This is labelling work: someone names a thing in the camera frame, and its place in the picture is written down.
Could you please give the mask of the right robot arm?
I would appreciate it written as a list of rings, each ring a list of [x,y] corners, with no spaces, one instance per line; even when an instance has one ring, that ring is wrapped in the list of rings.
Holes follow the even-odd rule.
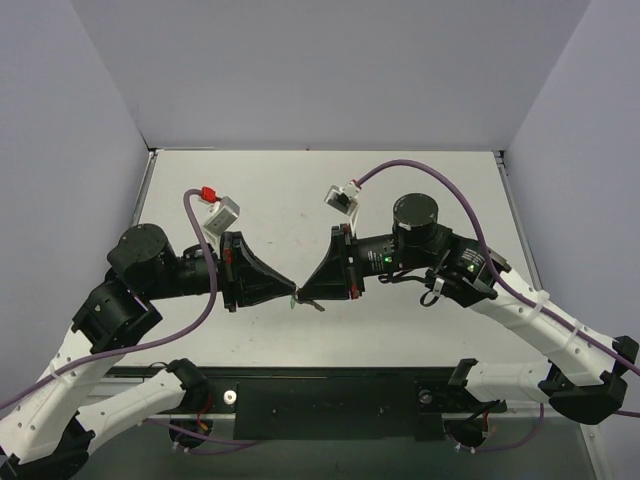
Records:
[[[639,351],[635,340],[611,338],[567,318],[500,255],[484,256],[477,240],[439,224],[432,197],[406,194],[392,213],[387,235],[359,239],[348,224],[333,227],[327,254],[297,291],[297,301],[355,300],[367,277],[387,284],[418,280],[427,289],[423,305],[449,299],[496,321],[544,358],[522,364],[460,361],[446,386],[453,406],[535,402],[587,425],[623,406],[623,376]]]

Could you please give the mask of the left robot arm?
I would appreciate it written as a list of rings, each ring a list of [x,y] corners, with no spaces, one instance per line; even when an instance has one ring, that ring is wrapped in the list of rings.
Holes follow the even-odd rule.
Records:
[[[188,359],[173,360],[152,378],[105,401],[88,395],[129,348],[162,319],[157,299],[206,294],[210,280],[222,288],[231,312],[289,296],[293,281],[259,260],[239,232],[220,267],[209,267],[198,246],[174,253],[164,231],[141,224],[112,249],[104,281],[72,319],[42,378],[45,385],[19,400],[1,421],[4,479],[69,479],[105,442],[146,418],[174,409],[201,413],[213,395],[204,374]]]

